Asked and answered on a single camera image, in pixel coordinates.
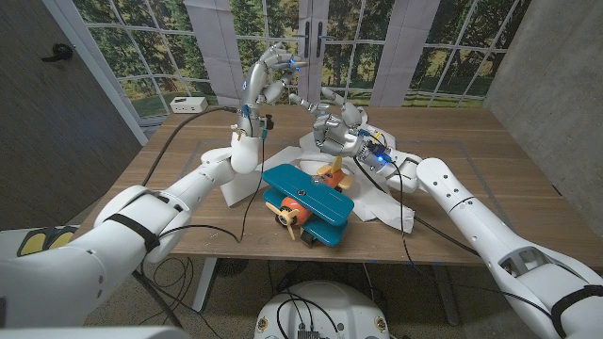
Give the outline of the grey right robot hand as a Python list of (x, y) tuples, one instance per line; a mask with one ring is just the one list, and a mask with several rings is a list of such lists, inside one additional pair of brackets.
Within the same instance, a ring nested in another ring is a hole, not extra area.
[(371, 170), (380, 170), (397, 159), (394, 150), (378, 139), (376, 131), (362, 127), (359, 108), (328, 88), (322, 88), (321, 92), (341, 108), (340, 116), (328, 112), (330, 104), (310, 104), (297, 94), (290, 94), (289, 99), (315, 118), (313, 140), (322, 152), (355, 158)]

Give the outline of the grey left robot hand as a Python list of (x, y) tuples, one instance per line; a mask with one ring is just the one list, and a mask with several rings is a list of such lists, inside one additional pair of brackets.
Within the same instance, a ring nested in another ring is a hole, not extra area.
[(270, 46), (247, 72), (242, 86), (240, 117), (236, 131), (242, 137), (259, 137), (259, 111), (263, 104), (274, 104), (290, 83), (294, 73), (307, 65), (281, 42)]

